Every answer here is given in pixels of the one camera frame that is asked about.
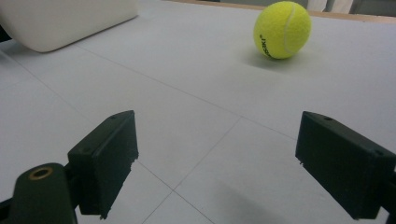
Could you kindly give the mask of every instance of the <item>tennis ball logo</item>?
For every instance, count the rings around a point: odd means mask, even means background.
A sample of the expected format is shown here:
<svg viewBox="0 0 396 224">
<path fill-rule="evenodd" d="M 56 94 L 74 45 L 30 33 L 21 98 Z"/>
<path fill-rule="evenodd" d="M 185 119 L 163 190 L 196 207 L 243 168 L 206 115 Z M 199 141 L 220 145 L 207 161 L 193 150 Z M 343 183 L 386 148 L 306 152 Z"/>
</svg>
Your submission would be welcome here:
<svg viewBox="0 0 396 224">
<path fill-rule="evenodd" d="M 311 19 L 305 8 L 293 2 L 278 2 L 259 15 L 253 36 L 259 52 L 285 59 L 304 46 L 310 32 Z"/>
</svg>

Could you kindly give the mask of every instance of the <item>floor tile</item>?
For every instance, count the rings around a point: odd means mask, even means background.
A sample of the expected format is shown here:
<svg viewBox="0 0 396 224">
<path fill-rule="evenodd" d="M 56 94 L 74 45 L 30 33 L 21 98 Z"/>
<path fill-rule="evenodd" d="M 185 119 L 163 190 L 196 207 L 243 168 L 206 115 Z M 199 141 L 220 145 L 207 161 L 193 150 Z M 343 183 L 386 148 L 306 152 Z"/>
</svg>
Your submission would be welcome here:
<svg viewBox="0 0 396 224">
<path fill-rule="evenodd" d="M 241 119 L 176 192 L 216 224 L 355 223 L 299 164 L 295 144 Z"/>
<path fill-rule="evenodd" d="M 14 40 L 0 44 L 0 50 L 34 75 L 67 63 L 70 59 L 86 52 L 84 49 L 69 45 L 55 51 L 39 53 L 26 48 Z"/>
<path fill-rule="evenodd" d="M 0 201 L 19 175 L 67 152 L 94 126 L 35 78 L 0 91 Z"/>
<path fill-rule="evenodd" d="M 145 224 L 174 223 L 211 224 L 212 222 L 173 192 L 145 221 Z"/>
<path fill-rule="evenodd" d="M 142 224 L 171 191 L 161 180 L 135 162 L 107 219 L 99 221 L 99 216 L 82 216 L 76 209 L 78 223 Z"/>
<path fill-rule="evenodd" d="M 134 110 L 139 160 L 171 188 L 239 119 L 94 55 L 38 77 L 92 123 Z"/>
</svg>

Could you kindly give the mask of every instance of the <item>tile grout line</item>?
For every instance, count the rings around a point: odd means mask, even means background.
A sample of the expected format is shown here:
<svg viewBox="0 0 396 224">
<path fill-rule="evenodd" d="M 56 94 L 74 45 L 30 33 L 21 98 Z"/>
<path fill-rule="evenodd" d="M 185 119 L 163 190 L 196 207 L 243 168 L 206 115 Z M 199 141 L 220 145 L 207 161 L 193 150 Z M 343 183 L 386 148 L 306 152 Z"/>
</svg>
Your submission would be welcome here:
<svg viewBox="0 0 396 224">
<path fill-rule="evenodd" d="M 161 182 L 163 182 L 170 190 L 171 192 L 166 195 L 166 197 L 160 202 L 160 204 L 158 204 L 158 206 L 148 215 L 148 217 L 145 218 L 145 220 L 142 222 L 142 224 L 144 224 L 149 217 L 151 217 L 152 214 L 154 214 L 155 211 L 157 211 L 157 209 L 166 201 L 166 199 L 169 198 L 169 196 L 171 196 L 172 193 L 177 194 L 180 198 L 182 198 L 186 203 L 188 203 L 193 209 L 195 209 L 197 212 L 199 212 L 203 217 L 205 217 L 207 220 L 209 220 L 211 223 L 215 224 L 209 217 L 207 217 L 205 214 L 203 214 L 200 210 L 198 210 L 194 205 L 192 205 L 189 201 L 187 201 L 185 198 L 183 198 L 183 196 L 181 196 L 180 194 L 178 194 L 174 189 L 172 189 L 169 185 L 167 185 L 163 180 L 161 180 L 158 176 L 156 176 L 154 173 L 152 173 L 150 171 L 149 168 L 147 168 L 145 165 L 143 165 L 140 161 L 137 161 L 140 165 L 142 165 L 146 170 L 148 170 L 152 175 L 154 175 L 156 178 L 158 178 Z"/>
<path fill-rule="evenodd" d="M 122 64 L 122 63 L 114 62 L 113 60 L 108 59 L 108 58 L 105 57 L 105 56 L 102 56 L 102 55 L 100 55 L 100 54 L 97 54 L 97 53 L 95 53 L 95 52 L 92 52 L 92 51 L 90 51 L 90 50 L 88 50 L 88 49 L 84 49 L 84 48 L 81 47 L 81 46 L 77 46 L 77 47 L 79 47 L 79 48 L 81 48 L 81 49 L 83 49 L 83 50 L 86 50 L 87 52 L 89 52 L 89 53 L 91 53 L 91 54 L 93 54 L 93 55 L 95 55 L 95 56 L 97 56 L 97 57 L 99 57 L 99 58 L 102 58 L 102 59 L 104 59 L 104 60 L 106 60 L 106 61 L 109 61 L 110 63 L 114 63 L 114 64 L 119 65 L 119 66 L 121 66 L 121 67 L 123 67 L 123 68 L 125 68 L 125 69 L 127 69 L 127 70 L 129 70 L 129 71 L 135 72 L 135 73 L 137 73 L 138 75 L 140 75 L 140 76 L 142 76 L 142 77 L 149 78 L 149 79 L 151 79 L 151 80 L 153 80 L 153 81 L 156 81 L 156 82 L 158 82 L 158 83 L 160 83 L 160 84 L 162 84 L 162 85 L 164 85 L 164 86 L 166 86 L 166 87 L 169 87 L 169 88 L 171 88 L 171 89 L 174 89 L 174 90 L 176 90 L 176 91 L 181 91 L 181 92 L 183 92 L 183 93 L 185 93 L 185 94 L 187 94 L 187 95 L 189 95 L 189 96 L 191 96 L 191 97 L 194 97 L 195 99 L 198 99 L 198 100 L 203 101 L 203 102 L 205 102 L 205 103 L 207 103 L 207 104 L 213 105 L 213 106 L 215 106 L 215 107 L 217 107 L 217 108 L 219 108 L 219 109 L 221 109 L 221 110 L 224 110 L 224 111 L 226 111 L 226 112 L 229 112 L 229 113 L 231 113 L 231 114 L 233 114 L 233 115 L 236 115 L 236 116 L 238 116 L 238 117 L 240 117 L 240 118 L 247 119 L 247 120 L 249 120 L 249 121 L 251 121 L 251 122 L 253 122 L 253 123 L 255 123 L 255 124 L 257 124 L 257 125 L 259 125 L 259 126 L 261 126 L 261 127 L 263 127 L 263 128 L 265 128 L 265 129 L 268 129 L 268 130 L 270 130 L 270 131 L 273 131 L 273 132 L 282 134 L 282 135 L 284 135 L 284 136 L 286 136 L 286 137 L 288 137 L 288 138 L 291 138 L 291 139 L 293 139 L 293 140 L 296 140 L 295 138 L 293 138 L 293 137 L 291 137 L 291 136 L 288 136 L 288 135 L 285 134 L 285 133 L 282 133 L 282 132 L 279 132 L 279 131 L 277 131 L 277 130 L 275 130 L 275 129 L 272 129 L 272 128 L 270 128 L 270 127 L 267 127 L 267 126 L 265 126 L 265 125 L 259 123 L 258 121 L 254 121 L 254 120 L 252 120 L 252 119 L 248 119 L 248 118 L 246 118 L 245 116 L 240 115 L 240 114 L 237 114 L 237 113 L 235 113 L 235 112 L 233 112 L 233 111 L 231 111 L 231 110 L 229 110 L 229 109 L 227 109 L 227 108 L 224 108 L 224 107 L 222 107 L 222 106 L 220 106 L 220 105 L 215 105 L 214 103 L 211 103 L 210 101 L 207 101 L 206 99 L 203 99 L 203 98 L 201 98 L 201 97 L 195 96 L 195 95 L 193 95 L 193 94 L 191 94 L 191 93 L 189 93 L 189 92 L 183 91 L 183 90 L 181 90 L 181 89 L 179 89 L 179 88 L 173 87 L 173 86 L 171 86 L 170 84 L 167 84 L 167 83 L 165 83 L 165 82 L 163 82 L 163 81 L 160 81 L 159 79 L 156 79 L 156 78 L 154 78 L 154 77 L 150 77 L 150 76 L 145 75 L 145 74 L 143 74 L 143 73 L 141 73 L 141 72 L 139 72 L 139 71 L 134 70 L 133 68 L 127 67 L 126 65 L 124 65 L 124 64 Z"/>
<path fill-rule="evenodd" d="M 10 88 L 13 88 L 13 87 L 15 87 L 15 86 L 21 84 L 22 82 L 24 82 L 24 81 L 26 81 L 26 80 L 29 80 L 29 79 L 35 79 L 35 77 L 27 77 L 27 78 L 24 78 L 23 80 L 17 81 L 16 83 L 13 83 L 13 84 L 10 84 L 9 86 L 6 86 L 6 87 L 4 87 L 4 88 L 1 88 L 0 91 L 5 91 L 5 90 L 8 90 L 8 89 L 10 89 Z"/>
<path fill-rule="evenodd" d="M 157 175 L 155 175 L 152 171 L 150 171 L 150 169 L 145 166 L 142 162 L 140 162 L 139 160 L 137 160 L 137 163 L 139 163 L 141 166 L 143 166 L 146 170 L 148 170 L 152 175 L 154 175 L 157 179 L 159 179 L 161 182 L 163 182 L 163 184 L 166 185 L 166 187 L 168 187 L 170 190 L 173 190 L 172 187 L 170 187 L 168 184 L 165 183 L 165 181 L 163 181 L 162 179 L 160 179 Z"/>
<path fill-rule="evenodd" d="M 177 193 L 176 191 L 173 191 L 175 194 L 177 194 L 180 198 L 182 198 L 186 203 L 188 203 L 189 205 L 191 205 L 192 208 L 194 208 L 196 211 L 198 211 L 202 216 L 206 217 L 207 220 L 209 220 L 211 223 L 215 224 L 214 221 L 212 221 L 209 217 L 207 217 L 204 213 L 202 213 L 200 210 L 198 210 L 198 208 L 196 208 L 192 203 L 190 203 L 189 201 L 187 201 L 183 196 L 181 196 L 179 193 Z"/>
<path fill-rule="evenodd" d="M 152 210 L 152 212 L 145 218 L 145 220 L 143 220 L 142 224 L 144 224 L 149 219 L 149 217 L 151 217 L 151 215 L 154 214 L 154 212 L 157 211 L 157 209 L 166 201 L 166 199 L 169 198 L 169 196 L 173 193 L 173 190 L 172 190 L 172 188 L 169 185 L 167 185 L 163 180 L 161 180 L 158 176 L 156 176 L 154 173 L 152 173 L 150 171 L 150 169 L 147 168 L 145 165 L 143 165 L 140 161 L 137 161 L 137 163 L 139 163 L 141 166 L 143 166 L 143 168 L 145 168 L 147 171 L 149 171 L 152 175 L 154 175 L 161 182 L 163 182 L 165 184 L 165 186 L 168 187 L 171 190 L 170 193 L 168 193 L 168 195 L 166 195 L 166 197 L 163 198 L 163 200 L 158 204 L 158 206 L 155 207 L 154 210 Z"/>
<path fill-rule="evenodd" d="M 187 95 L 189 95 L 189 96 L 191 96 L 191 97 L 193 97 L 193 98 L 195 98 L 195 99 L 198 99 L 198 100 L 203 101 L 203 102 L 205 102 L 205 103 L 207 103 L 207 104 L 213 105 L 213 106 L 215 106 L 215 107 L 217 107 L 217 108 L 219 108 L 219 109 L 221 109 L 221 110 L 224 110 L 224 111 L 226 111 L 226 112 L 228 112 L 228 113 L 231 113 L 231 114 L 233 114 L 233 115 L 236 115 L 236 116 L 238 116 L 238 117 L 241 117 L 240 115 L 238 115 L 237 113 L 234 113 L 234 112 L 231 111 L 231 110 L 228 110 L 228 109 L 226 109 L 226 108 L 223 108 L 223 107 L 221 107 L 221 106 L 219 106 L 219 105 L 215 105 L 215 104 L 213 104 L 213 103 L 211 103 L 211 102 L 209 102 L 209 101 L 207 101 L 207 100 L 205 100 L 205 99 L 203 99 L 203 98 L 200 98 L 200 97 L 198 97 L 198 96 L 195 96 L 195 95 L 193 95 L 193 94 L 191 94 L 191 93 L 189 93 L 189 92 L 187 92 L 187 91 L 183 91 L 183 90 L 181 90 L 181 89 L 179 89 L 179 88 L 176 88 L 176 87 L 174 87 L 174 86 L 171 86 L 171 85 L 169 85 L 169 84 L 167 84 L 167 83 L 165 83 L 165 82 L 163 82 L 163 81 L 160 81 L 160 80 L 157 79 L 157 78 L 154 78 L 154 77 L 150 77 L 150 76 L 148 76 L 148 75 L 145 75 L 145 74 L 143 74 L 142 72 L 139 72 L 139 71 L 137 71 L 137 70 L 134 70 L 133 68 L 127 67 L 126 65 L 124 65 L 124 64 L 122 64 L 122 63 L 114 62 L 113 60 L 108 59 L 107 57 L 102 56 L 102 55 L 100 55 L 100 54 L 97 54 L 97 53 L 95 53 L 95 52 L 92 52 L 92 51 L 90 51 L 90 50 L 88 50 L 88 49 L 84 49 L 84 50 L 86 50 L 87 52 L 89 52 L 89 53 L 91 53 L 91 54 L 93 54 L 93 55 L 95 55 L 95 56 L 97 56 L 97 57 L 99 57 L 99 58 L 101 58 L 101 59 L 104 59 L 104 60 L 106 60 L 106 61 L 108 61 L 108 62 L 110 62 L 110 63 L 114 63 L 114 64 L 116 64 L 116 65 L 118 65 L 118 66 L 121 66 L 121 67 L 123 67 L 123 68 L 125 68 L 125 69 L 127 69 L 127 70 L 129 70 L 129 71 L 132 71 L 132 72 L 134 72 L 134 73 L 137 73 L 138 75 L 140 75 L 140 76 L 142 76 L 142 77 L 151 79 L 151 80 L 153 80 L 153 81 L 155 81 L 155 82 L 157 82 L 157 83 L 160 83 L 160 84 L 162 84 L 162 85 L 164 85 L 164 86 L 166 86 L 166 87 L 168 87 L 168 88 L 171 88 L 171 89 L 176 90 L 176 91 L 180 91 L 180 92 L 182 92 L 182 93 L 184 93 L 184 94 L 187 94 Z"/>
<path fill-rule="evenodd" d="M 195 168 L 201 164 L 201 162 L 207 157 L 207 155 L 210 154 L 210 152 L 213 151 L 213 149 L 215 149 L 215 147 L 230 133 L 230 131 L 236 126 L 237 123 L 239 123 L 239 121 L 242 119 L 243 117 L 239 117 L 239 119 L 233 124 L 233 126 L 220 138 L 220 140 L 212 147 L 210 148 L 210 150 L 208 150 L 206 152 L 206 154 L 195 164 L 194 167 L 192 167 L 192 169 L 189 171 L 188 174 L 186 174 L 186 176 L 184 176 L 184 178 L 175 186 L 175 188 L 173 190 L 176 190 L 178 188 L 178 186 L 181 185 L 181 183 L 195 170 Z"/>
<path fill-rule="evenodd" d="M 155 213 L 155 211 L 157 211 L 157 209 L 166 201 L 166 199 L 169 198 L 169 196 L 171 196 L 173 191 L 171 191 L 168 195 L 166 195 L 166 197 L 160 202 L 160 204 L 158 204 L 157 207 L 155 207 L 155 209 L 145 218 L 145 220 L 142 222 L 142 224 L 144 224 L 150 217 L 152 214 Z"/>
<path fill-rule="evenodd" d="M 63 102 L 65 102 L 68 106 L 70 106 L 74 111 L 76 111 L 79 115 L 81 115 L 85 120 L 87 120 L 90 124 L 94 125 L 94 123 L 88 119 L 85 115 L 83 115 L 79 110 L 77 110 L 74 106 L 72 106 L 68 101 L 66 101 L 61 94 L 59 94 L 57 91 L 53 90 L 50 86 L 48 86 L 46 83 L 44 83 L 40 78 L 38 78 L 35 74 L 33 74 L 29 69 L 27 69 L 25 66 L 23 66 L 20 62 L 18 62 L 15 59 L 14 60 L 20 67 L 22 67 L 26 72 L 28 72 L 30 75 L 32 75 L 33 79 L 36 79 L 38 82 L 40 82 L 42 85 L 44 85 L 47 89 L 52 91 L 59 99 L 61 99 Z"/>
</svg>

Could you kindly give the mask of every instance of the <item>white box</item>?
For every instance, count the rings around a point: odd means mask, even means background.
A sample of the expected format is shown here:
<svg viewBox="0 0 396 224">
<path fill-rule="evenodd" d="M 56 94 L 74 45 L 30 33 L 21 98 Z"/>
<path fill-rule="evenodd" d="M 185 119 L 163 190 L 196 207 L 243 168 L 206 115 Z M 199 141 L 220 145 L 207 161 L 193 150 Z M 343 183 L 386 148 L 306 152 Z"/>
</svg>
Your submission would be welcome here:
<svg viewBox="0 0 396 224">
<path fill-rule="evenodd" d="M 1 0 L 0 24 L 29 49 L 51 51 L 137 15 L 137 0 Z"/>
</svg>

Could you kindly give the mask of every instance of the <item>tennis ball seam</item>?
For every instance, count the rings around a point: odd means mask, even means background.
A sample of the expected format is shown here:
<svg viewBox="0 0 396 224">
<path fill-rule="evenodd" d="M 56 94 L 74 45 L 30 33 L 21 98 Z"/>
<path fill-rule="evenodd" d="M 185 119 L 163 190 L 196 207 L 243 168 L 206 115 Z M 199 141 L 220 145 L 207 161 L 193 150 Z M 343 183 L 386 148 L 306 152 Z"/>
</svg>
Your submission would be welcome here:
<svg viewBox="0 0 396 224">
<path fill-rule="evenodd" d="M 283 32 L 283 48 L 284 48 L 285 51 L 286 51 L 287 53 L 289 53 L 289 54 L 293 54 L 294 52 L 291 51 L 290 49 L 288 49 L 288 36 L 287 36 L 287 31 L 288 31 L 288 28 L 289 28 L 289 24 L 290 24 L 291 20 L 292 20 L 293 17 L 294 17 L 295 11 L 296 11 L 296 10 L 295 10 L 295 5 L 292 4 L 291 13 L 290 13 L 290 15 L 289 15 L 289 17 L 288 17 L 288 20 L 286 21 L 285 29 L 284 29 L 284 32 Z"/>
</svg>

